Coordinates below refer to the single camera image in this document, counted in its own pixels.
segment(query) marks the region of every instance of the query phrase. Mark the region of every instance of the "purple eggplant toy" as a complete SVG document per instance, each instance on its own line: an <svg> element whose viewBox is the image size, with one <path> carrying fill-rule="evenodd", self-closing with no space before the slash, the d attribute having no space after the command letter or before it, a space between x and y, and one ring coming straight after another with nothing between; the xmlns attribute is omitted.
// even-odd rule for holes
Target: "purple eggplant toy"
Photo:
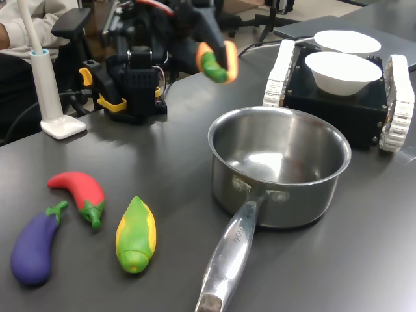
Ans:
<svg viewBox="0 0 416 312"><path fill-rule="evenodd" d="M35 216L16 241L10 266L14 277L22 284L35 286L47 281L51 273L51 247L59 226L60 213L66 201L49 207Z"/></svg>

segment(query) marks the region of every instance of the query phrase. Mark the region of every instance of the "chair armrest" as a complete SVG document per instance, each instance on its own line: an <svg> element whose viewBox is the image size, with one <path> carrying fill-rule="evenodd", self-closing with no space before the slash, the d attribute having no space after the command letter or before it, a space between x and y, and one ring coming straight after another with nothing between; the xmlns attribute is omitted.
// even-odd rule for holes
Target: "chair armrest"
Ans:
<svg viewBox="0 0 416 312"><path fill-rule="evenodd" d="M90 17L90 8L73 8L57 20L52 27L52 34L56 37L75 40L83 32Z"/></svg>

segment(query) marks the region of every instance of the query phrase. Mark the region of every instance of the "white lamp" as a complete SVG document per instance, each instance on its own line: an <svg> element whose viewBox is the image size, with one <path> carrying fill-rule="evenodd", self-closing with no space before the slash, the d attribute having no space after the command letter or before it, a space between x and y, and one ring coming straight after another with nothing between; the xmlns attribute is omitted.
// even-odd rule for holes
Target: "white lamp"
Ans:
<svg viewBox="0 0 416 312"><path fill-rule="evenodd" d="M32 17L25 0L18 0L20 14L33 46L30 53L32 72L42 121L40 127L51 137L61 140L86 129L86 124L64 115L59 99L57 81L52 67L51 55L42 49L33 26Z"/></svg>

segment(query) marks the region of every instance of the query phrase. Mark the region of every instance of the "saucepan handle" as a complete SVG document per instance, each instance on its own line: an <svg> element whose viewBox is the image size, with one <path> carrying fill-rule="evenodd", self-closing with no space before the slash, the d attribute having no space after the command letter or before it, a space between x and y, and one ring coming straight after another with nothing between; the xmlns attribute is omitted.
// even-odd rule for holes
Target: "saucepan handle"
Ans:
<svg viewBox="0 0 416 312"><path fill-rule="evenodd" d="M208 263L195 312L223 312L246 264L265 196L248 196L231 219Z"/></svg>

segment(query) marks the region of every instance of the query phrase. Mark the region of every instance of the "yellow bracket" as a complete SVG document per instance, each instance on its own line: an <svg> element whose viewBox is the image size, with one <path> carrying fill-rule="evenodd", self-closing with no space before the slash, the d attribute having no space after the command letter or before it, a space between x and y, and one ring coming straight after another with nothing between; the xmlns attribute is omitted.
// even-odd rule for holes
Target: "yellow bracket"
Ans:
<svg viewBox="0 0 416 312"><path fill-rule="evenodd" d="M124 111L127 108L127 101L124 98L122 98L122 100L123 102L120 104L111 104L110 102L107 102L100 93L97 103L111 112L120 112Z"/></svg>
<svg viewBox="0 0 416 312"><path fill-rule="evenodd" d="M155 98L158 98L161 95L162 95L162 90L159 87L157 87L155 90Z"/></svg>
<svg viewBox="0 0 416 312"><path fill-rule="evenodd" d="M91 72L88 70L88 68L80 68L78 71L84 79L84 85L85 86L92 86L92 75Z"/></svg>

